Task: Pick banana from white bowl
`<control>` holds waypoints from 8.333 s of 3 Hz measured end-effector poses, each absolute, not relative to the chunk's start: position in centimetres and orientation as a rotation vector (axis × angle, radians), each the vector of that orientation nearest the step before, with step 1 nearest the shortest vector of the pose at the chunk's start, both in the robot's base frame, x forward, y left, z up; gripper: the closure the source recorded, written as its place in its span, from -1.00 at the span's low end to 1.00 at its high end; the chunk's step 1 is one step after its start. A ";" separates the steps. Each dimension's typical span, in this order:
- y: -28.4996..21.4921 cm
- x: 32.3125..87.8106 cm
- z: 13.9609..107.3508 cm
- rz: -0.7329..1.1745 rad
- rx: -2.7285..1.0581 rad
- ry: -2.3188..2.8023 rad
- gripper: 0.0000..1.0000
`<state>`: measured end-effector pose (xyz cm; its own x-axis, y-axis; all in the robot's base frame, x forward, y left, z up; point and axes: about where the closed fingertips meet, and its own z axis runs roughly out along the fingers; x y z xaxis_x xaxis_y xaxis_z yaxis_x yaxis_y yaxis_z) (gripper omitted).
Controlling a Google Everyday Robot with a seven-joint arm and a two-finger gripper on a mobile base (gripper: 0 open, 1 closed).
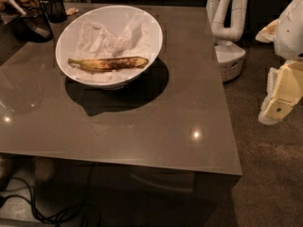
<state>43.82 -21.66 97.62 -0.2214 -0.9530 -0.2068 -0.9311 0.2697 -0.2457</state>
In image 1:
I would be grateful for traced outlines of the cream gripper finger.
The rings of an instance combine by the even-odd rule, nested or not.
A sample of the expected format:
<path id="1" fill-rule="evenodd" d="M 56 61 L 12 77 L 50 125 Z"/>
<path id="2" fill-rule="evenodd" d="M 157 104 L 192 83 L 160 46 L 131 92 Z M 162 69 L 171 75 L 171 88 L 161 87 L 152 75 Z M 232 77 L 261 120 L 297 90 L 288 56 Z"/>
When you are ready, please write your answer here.
<path id="1" fill-rule="evenodd" d="M 270 24 L 265 26 L 261 31 L 256 35 L 256 40 L 261 43 L 272 43 L 276 39 L 276 26 L 278 25 L 279 20 L 275 19 Z"/>
<path id="2" fill-rule="evenodd" d="M 286 61 L 279 69 L 271 68 L 258 121 L 274 125 L 282 121 L 303 97 L 303 62 Z"/>

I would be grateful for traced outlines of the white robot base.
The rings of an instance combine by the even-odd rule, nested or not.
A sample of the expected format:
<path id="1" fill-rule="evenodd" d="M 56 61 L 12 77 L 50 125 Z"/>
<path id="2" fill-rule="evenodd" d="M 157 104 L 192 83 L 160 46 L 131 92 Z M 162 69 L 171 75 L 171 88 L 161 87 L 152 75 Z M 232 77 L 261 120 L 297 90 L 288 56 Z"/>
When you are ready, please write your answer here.
<path id="1" fill-rule="evenodd" d="M 241 73 L 245 50 L 230 41 L 217 41 L 215 52 L 223 82 L 238 77 Z"/>

